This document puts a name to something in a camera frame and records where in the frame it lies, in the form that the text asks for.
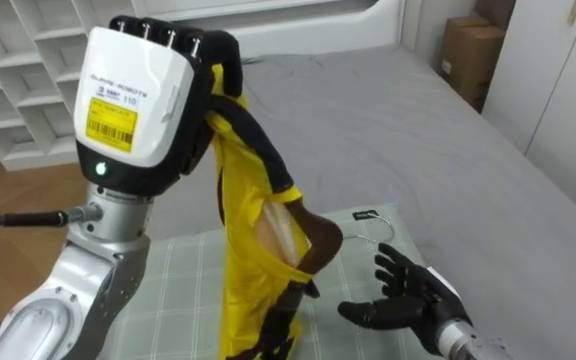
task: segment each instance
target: wooden floor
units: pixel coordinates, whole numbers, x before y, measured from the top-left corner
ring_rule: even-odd
[[[76,206],[84,190],[76,165],[13,173],[0,166],[0,214]],[[0,319],[46,278],[64,234],[63,229],[0,229]]]

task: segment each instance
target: white wall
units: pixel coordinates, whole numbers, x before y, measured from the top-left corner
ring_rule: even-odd
[[[438,64],[439,50],[446,20],[470,15],[476,0],[423,0],[415,52],[433,67]]]

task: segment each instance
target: cardboard box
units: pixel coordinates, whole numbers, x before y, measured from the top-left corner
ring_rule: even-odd
[[[440,75],[477,111],[483,109],[505,31],[478,15],[448,19]]]
[[[508,29],[515,0],[478,0],[475,12],[502,30]]]

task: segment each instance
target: checkered mat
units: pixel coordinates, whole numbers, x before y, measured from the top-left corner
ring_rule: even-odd
[[[381,219],[357,221],[353,213],[376,210]],[[356,208],[326,215],[346,240],[336,259],[315,277],[317,300],[301,305],[304,333],[294,360],[434,359],[409,330],[359,329],[337,313],[344,300],[381,297],[374,279],[376,243],[387,241],[420,262],[394,205]],[[224,262],[223,231],[154,242],[139,291],[115,321],[107,344],[113,360],[215,360]]]

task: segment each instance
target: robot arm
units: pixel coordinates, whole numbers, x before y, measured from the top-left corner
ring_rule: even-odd
[[[440,328],[437,348],[447,360],[513,360],[504,345],[480,337],[470,324],[459,320]]]
[[[386,298],[343,302],[338,311],[373,330],[411,328],[426,351],[447,360],[512,360],[506,348],[477,334],[461,299],[433,268],[414,264],[387,244],[379,245],[375,272]]]
[[[153,199],[193,171],[212,139],[203,117],[214,64],[238,96],[239,48],[225,32],[127,16],[92,30],[74,112],[87,198],[65,218],[48,279],[3,320],[0,360],[97,358],[143,279]]]

